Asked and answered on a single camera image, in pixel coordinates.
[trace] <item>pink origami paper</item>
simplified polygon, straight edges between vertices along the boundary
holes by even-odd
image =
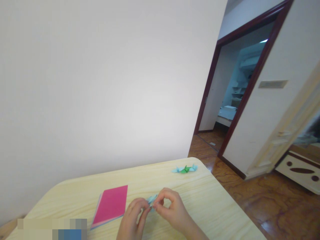
[[[99,198],[91,229],[124,215],[128,185],[105,190]]]

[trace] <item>origami paper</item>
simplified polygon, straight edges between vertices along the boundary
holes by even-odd
[[[192,167],[187,167],[187,165],[185,167],[180,167],[180,168],[176,168],[176,169],[173,169],[171,172],[173,173],[188,173],[189,171],[190,172],[194,172],[198,169],[198,166],[197,165],[192,165]]]
[[[124,215],[128,185],[105,190],[99,197],[91,229]]]
[[[151,207],[151,212],[154,211],[154,208],[152,206],[153,206],[153,202],[154,202],[154,200],[156,200],[157,196],[158,196],[158,194],[150,196],[146,199],[148,201],[149,206]]]

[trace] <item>origami crane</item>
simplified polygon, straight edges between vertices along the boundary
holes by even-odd
[[[180,168],[176,168],[176,169],[173,169],[172,172],[173,173],[187,173],[187,172],[194,172],[198,169],[198,166],[197,165],[192,165],[192,167],[187,167],[187,165],[185,167],[180,167]]]

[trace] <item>doorway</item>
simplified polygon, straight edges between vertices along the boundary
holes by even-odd
[[[212,146],[224,161],[223,152],[292,2],[280,3],[217,42],[194,135],[219,131],[222,143]]]

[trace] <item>white wall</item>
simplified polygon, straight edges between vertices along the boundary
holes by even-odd
[[[226,45],[221,48],[216,70],[210,86],[206,106],[203,111],[199,130],[211,130],[216,123],[219,110],[237,63],[240,50]]]
[[[241,55],[239,54],[238,55],[238,58],[237,58],[237,62],[234,66],[234,69],[233,69],[233,72],[232,72],[232,75],[231,75],[231,79],[230,79],[230,82],[229,82],[229,85],[227,87],[227,90],[226,90],[226,93],[224,94],[224,98],[223,98],[223,101],[222,101],[222,104],[221,106],[224,107],[224,106],[231,106],[231,103],[232,103],[232,93],[234,92],[233,88],[234,86],[237,86],[238,82],[238,77],[239,77],[239,74],[240,74],[240,61],[241,60]]]
[[[229,4],[223,17],[219,39],[273,8],[282,1],[283,0],[232,0],[232,3]]]
[[[244,173],[320,61],[318,9],[318,0],[293,2],[223,154]],[[284,89],[258,88],[261,81],[286,79]]]
[[[0,225],[69,178],[187,157],[226,6],[0,2]]]

